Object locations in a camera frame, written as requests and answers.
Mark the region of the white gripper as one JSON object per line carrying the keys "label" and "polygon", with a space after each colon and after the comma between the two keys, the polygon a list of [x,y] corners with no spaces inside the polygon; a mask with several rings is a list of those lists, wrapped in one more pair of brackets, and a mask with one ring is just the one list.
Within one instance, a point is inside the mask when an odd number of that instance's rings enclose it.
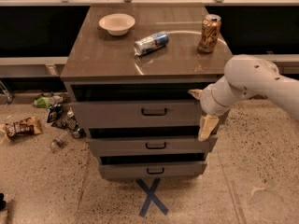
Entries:
{"label": "white gripper", "polygon": [[208,114],[200,118],[198,133],[199,141],[205,141],[208,139],[219,122],[219,118],[217,116],[223,115],[230,109],[229,106],[222,105],[217,101],[214,97],[215,91],[216,86],[214,84],[208,85],[203,90],[188,90],[188,94],[193,96],[196,100],[200,99],[202,110]]}

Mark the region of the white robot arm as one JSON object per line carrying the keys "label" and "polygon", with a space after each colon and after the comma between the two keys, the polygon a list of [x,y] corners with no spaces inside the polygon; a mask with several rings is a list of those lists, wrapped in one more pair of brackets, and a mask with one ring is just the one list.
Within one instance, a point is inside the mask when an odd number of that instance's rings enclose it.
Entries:
{"label": "white robot arm", "polygon": [[205,141],[219,122],[219,116],[236,102],[261,95],[299,119],[299,81],[284,77],[278,67],[250,55],[236,55],[224,67],[224,75],[202,90],[188,90],[205,113],[200,118],[198,140]]}

